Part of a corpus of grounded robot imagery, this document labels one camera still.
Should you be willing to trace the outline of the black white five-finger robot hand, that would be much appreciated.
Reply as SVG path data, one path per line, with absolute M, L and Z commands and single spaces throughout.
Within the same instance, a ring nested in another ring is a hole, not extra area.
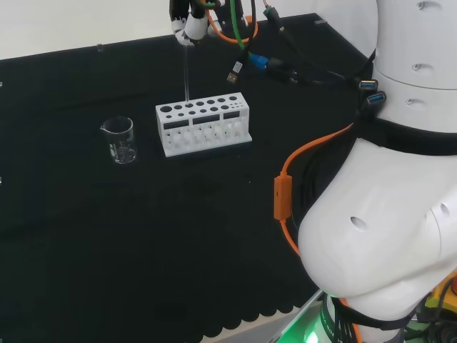
M 246 45 L 258 31 L 255 18 L 245 16 L 240 1 L 169 1 L 173 35 L 183 46 L 195 46 L 205 36 Z

